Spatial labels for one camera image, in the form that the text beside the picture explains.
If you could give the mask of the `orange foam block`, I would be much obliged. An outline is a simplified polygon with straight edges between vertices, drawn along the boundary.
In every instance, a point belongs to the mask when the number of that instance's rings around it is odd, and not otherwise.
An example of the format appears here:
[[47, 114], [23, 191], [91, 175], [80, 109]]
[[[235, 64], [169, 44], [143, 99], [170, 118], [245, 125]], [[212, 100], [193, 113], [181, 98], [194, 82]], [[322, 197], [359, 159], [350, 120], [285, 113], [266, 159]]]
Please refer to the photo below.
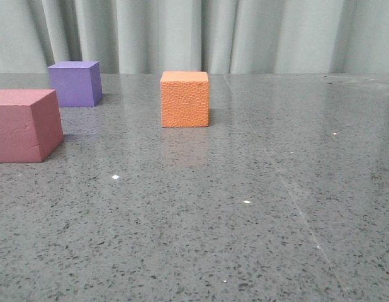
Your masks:
[[165, 71], [161, 77], [163, 127], [207, 127], [210, 83], [201, 71]]

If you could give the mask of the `pale green curtain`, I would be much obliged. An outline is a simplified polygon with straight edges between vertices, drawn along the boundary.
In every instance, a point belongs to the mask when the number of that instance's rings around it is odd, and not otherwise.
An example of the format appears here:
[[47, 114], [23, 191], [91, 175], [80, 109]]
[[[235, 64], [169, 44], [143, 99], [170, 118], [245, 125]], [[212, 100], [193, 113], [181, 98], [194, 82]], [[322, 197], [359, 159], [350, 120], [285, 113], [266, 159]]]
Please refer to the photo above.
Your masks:
[[0, 1], [0, 72], [389, 73], [389, 1]]

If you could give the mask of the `pink foam cube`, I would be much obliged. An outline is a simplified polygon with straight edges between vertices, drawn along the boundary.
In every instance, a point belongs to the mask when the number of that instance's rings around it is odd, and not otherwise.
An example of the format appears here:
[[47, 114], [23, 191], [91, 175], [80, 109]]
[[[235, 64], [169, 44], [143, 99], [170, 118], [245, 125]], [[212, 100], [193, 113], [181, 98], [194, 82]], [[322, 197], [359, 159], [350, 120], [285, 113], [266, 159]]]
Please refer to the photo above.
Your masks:
[[0, 163], [43, 162], [63, 139], [55, 90], [0, 90]]

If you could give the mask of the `purple foam cube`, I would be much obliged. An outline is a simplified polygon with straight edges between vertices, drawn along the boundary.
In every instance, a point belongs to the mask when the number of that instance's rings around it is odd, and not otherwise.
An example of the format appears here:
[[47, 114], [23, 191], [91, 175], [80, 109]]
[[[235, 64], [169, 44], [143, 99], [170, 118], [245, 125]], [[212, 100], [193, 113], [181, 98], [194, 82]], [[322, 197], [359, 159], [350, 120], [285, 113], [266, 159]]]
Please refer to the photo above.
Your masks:
[[60, 107], [93, 107], [103, 97], [98, 61], [63, 61], [48, 67]]

